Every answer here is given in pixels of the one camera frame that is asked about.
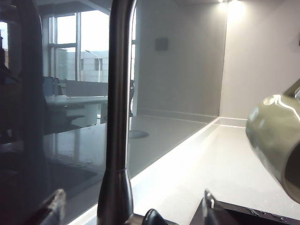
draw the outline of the wall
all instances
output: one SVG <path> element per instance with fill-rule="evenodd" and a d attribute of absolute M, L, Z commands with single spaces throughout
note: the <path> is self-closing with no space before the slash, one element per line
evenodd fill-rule
<path fill-rule="evenodd" d="M 300 1 L 229 3 L 220 115 L 246 119 L 300 78 Z"/>
<path fill-rule="evenodd" d="M 226 4 L 137 3 L 137 114 L 210 121 L 219 114 Z M 166 51 L 155 39 L 167 38 Z"/>

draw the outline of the grey glass panel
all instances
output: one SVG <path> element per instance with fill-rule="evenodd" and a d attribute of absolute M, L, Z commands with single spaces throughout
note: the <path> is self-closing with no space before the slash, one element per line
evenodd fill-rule
<path fill-rule="evenodd" d="M 219 116 L 227 3 L 138 0 L 131 177 Z"/>
<path fill-rule="evenodd" d="M 38 23 L 18 18 L 32 16 L 30 11 L 2 3 L 0 224 L 23 224 L 58 188 L 67 193 L 63 224 L 68 224 L 97 203 L 105 169 L 107 83 L 99 83 L 98 76 L 80 80 L 80 59 L 85 59 L 80 56 L 80 37 L 86 32 L 80 33 L 80 16 L 89 11 L 105 14 L 100 21 L 108 33 L 110 2 L 98 7 L 94 3 L 92 8 L 78 1 L 37 0 L 43 45 L 36 39 L 41 35 Z M 82 29 L 99 20 L 82 19 Z M 99 41 L 95 38 L 89 44 L 99 46 Z M 93 72 L 98 73 L 99 66 L 101 72 L 108 71 L 108 49 L 100 64 L 89 58 Z"/>

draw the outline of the office chair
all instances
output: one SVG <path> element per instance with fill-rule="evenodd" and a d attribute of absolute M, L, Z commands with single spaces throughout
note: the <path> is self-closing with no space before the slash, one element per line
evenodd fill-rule
<path fill-rule="evenodd" d="M 62 95 L 60 80 L 57 77 L 55 77 L 55 79 L 54 79 L 54 94 Z"/>
<path fill-rule="evenodd" d="M 43 77 L 43 93 L 44 96 L 54 95 L 54 78 L 51 76 Z"/>
<path fill-rule="evenodd" d="M 133 117 L 132 109 L 131 109 L 131 102 L 135 93 L 135 81 L 130 80 L 130 89 L 129 89 L 129 117 Z M 137 139 L 137 138 L 145 138 L 148 137 L 149 134 L 147 132 L 141 130 L 130 130 L 128 133 L 129 139 Z"/>

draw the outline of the window frame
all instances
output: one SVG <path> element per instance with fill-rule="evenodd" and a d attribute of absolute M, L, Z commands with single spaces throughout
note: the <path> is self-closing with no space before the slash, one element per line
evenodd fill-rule
<path fill-rule="evenodd" d="M 64 16 L 76 16 L 76 42 L 75 43 L 65 43 L 58 44 L 58 26 L 57 18 Z M 81 68 L 81 12 L 76 12 L 68 15 L 56 15 L 49 16 L 46 18 L 49 21 L 48 25 L 48 52 L 49 52 L 49 76 L 57 77 L 58 67 L 56 52 L 59 48 L 75 48 L 75 81 L 80 80 L 80 68 Z"/>

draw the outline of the window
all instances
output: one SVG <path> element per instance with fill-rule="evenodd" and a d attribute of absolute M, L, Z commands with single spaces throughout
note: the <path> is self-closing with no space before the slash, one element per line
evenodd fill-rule
<path fill-rule="evenodd" d="M 109 16 L 103 12 L 95 10 L 49 18 L 52 77 L 107 82 L 108 46 Z"/>

